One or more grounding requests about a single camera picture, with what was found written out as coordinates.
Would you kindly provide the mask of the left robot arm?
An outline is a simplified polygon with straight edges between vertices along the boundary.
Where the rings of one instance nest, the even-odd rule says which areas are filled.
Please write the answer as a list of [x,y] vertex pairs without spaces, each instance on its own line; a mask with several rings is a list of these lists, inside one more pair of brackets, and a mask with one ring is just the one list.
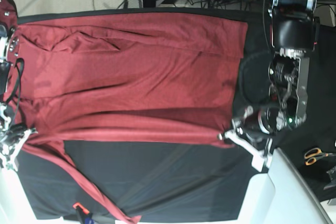
[[[223,133],[252,155],[252,167],[270,166],[272,150],[282,133],[302,125],[316,130],[335,126],[335,96],[321,88],[335,87],[322,78],[320,21],[313,13],[317,0],[271,0],[271,30],[264,33],[267,51],[257,51],[239,67],[238,96],[232,129]],[[259,56],[270,56],[268,96],[252,101],[244,90],[244,67]]]

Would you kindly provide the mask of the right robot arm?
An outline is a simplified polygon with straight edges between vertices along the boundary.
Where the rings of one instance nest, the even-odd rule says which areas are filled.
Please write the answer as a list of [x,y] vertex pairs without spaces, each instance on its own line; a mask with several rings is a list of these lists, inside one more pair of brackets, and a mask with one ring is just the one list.
[[18,171],[16,158],[30,135],[37,133],[16,123],[22,90],[24,59],[18,56],[17,9],[14,0],[1,0],[1,168]]

